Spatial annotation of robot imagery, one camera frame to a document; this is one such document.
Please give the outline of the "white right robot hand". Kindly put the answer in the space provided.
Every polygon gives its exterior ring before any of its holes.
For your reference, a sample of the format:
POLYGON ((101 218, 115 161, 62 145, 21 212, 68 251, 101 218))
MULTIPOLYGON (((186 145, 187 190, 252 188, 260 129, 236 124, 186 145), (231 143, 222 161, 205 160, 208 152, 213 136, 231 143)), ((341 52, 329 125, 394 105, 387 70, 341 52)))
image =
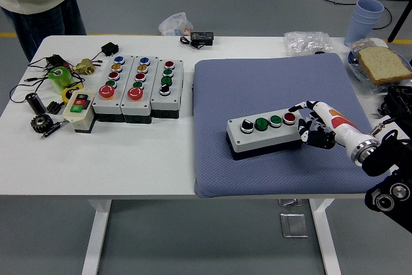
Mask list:
POLYGON ((351 155, 358 145, 376 141, 373 136, 361 133, 344 115, 324 102, 303 101, 288 111, 304 108, 312 112, 305 120, 298 122, 298 131, 301 140, 309 146, 331 149, 339 144, 351 155))

